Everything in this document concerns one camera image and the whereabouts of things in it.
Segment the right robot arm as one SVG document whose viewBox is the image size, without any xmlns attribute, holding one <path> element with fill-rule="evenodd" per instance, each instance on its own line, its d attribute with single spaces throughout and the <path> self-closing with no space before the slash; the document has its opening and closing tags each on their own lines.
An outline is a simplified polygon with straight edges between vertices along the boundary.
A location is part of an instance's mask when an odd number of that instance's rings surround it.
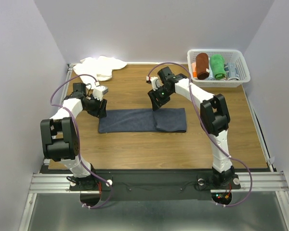
<svg viewBox="0 0 289 231">
<path fill-rule="evenodd" d="M 148 96 L 154 111 L 168 103 L 174 93 L 192 102 L 200 125 L 211 143 L 213 185 L 218 188 L 227 185 L 234 177 L 235 170 L 228 149 L 230 115 L 225 97 L 201 89 L 191 78 L 183 74 L 174 74 L 168 66 L 160 69 L 157 77 L 147 76 L 146 82 L 152 86 Z"/>
</svg>

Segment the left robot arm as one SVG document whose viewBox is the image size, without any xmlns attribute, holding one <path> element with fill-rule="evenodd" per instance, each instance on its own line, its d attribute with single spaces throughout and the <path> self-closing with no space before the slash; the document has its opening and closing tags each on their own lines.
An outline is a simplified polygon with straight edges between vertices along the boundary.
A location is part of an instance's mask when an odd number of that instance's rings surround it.
<svg viewBox="0 0 289 231">
<path fill-rule="evenodd" d="M 96 83 L 92 94 L 87 92 L 84 83 L 74 83 L 73 91 L 64 98 L 58 111 L 49 119 L 40 123 L 42 150 L 46 159 L 60 162 L 73 174 L 69 178 L 74 184 L 81 184 L 88 190 L 97 186 L 97 177 L 93 174 L 92 164 L 80 154 L 79 129 L 76 117 L 86 111 L 96 118 L 106 117 L 107 100 L 104 95 L 108 87 Z"/>
</svg>

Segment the dark blue towel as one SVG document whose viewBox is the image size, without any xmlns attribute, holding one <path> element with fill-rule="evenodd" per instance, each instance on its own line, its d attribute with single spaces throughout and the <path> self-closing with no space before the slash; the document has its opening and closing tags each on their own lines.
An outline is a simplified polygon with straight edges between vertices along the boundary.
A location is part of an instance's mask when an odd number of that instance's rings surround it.
<svg viewBox="0 0 289 231">
<path fill-rule="evenodd" d="M 115 132 L 177 132 L 187 131 L 183 108 L 109 110 L 99 120 L 99 133 Z"/>
</svg>

